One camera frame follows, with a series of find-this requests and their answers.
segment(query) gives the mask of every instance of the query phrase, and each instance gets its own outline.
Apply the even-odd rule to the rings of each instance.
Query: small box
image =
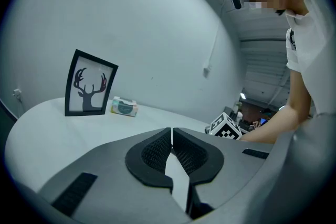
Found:
[[[211,123],[209,134],[235,140],[242,137],[239,126],[226,113]]]
[[[112,100],[111,112],[135,117],[136,113],[138,112],[137,102],[115,96]]]

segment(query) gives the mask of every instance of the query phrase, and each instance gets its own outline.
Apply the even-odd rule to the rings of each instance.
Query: black slot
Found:
[[[71,217],[96,179],[96,175],[81,173],[54,201],[52,206],[64,215]]]
[[[251,150],[249,148],[245,149],[243,151],[243,153],[247,154],[247,155],[250,155],[250,156],[253,156],[253,157],[261,158],[261,159],[266,159],[268,157],[268,154],[269,154],[267,152],[255,151],[255,150]]]
[[[207,213],[210,213],[213,210],[214,209],[210,205],[200,201],[195,186],[189,184],[188,198],[185,212],[192,219],[196,219]]]

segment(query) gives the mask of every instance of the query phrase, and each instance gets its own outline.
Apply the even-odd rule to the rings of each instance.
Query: black picture frame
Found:
[[[105,89],[105,95],[103,98],[103,104],[102,104],[102,109],[101,110],[96,110],[96,111],[70,111],[69,110],[69,105],[70,105],[70,93],[71,93],[71,87],[72,87],[72,79],[73,79],[73,75],[75,73],[75,68],[77,65],[77,61],[79,59],[79,57],[81,58],[86,58],[88,60],[91,60],[93,62],[97,62],[101,65],[105,65],[107,67],[112,68],[112,72],[110,75],[110,79],[109,82],[106,86]],[[66,86],[66,92],[65,92],[65,106],[64,106],[64,115],[65,116],[93,116],[93,115],[104,115],[105,114],[105,110],[106,110],[106,105],[107,105],[107,101],[109,98],[109,94],[111,91],[111,87],[112,87],[112,83],[114,81],[114,77],[117,73],[117,69],[119,66],[107,62],[103,59],[100,59],[96,56],[90,55],[86,52],[83,52],[81,50],[76,49],[72,61],[71,61],[71,65],[70,65],[70,70],[69,70],[69,74],[68,74],[68,79],[67,79],[67,86]]]

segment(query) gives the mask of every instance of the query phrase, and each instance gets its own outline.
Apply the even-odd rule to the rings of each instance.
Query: picture frame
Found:
[[[105,114],[117,69],[113,63],[76,49],[66,85],[65,116]]]

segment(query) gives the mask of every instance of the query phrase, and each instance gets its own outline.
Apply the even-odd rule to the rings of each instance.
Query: white wall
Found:
[[[203,64],[216,34],[215,0],[14,0],[0,43],[0,99],[18,115],[64,97],[75,49],[119,65],[114,95],[210,122],[239,98],[245,65],[224,18],[213,69]]]

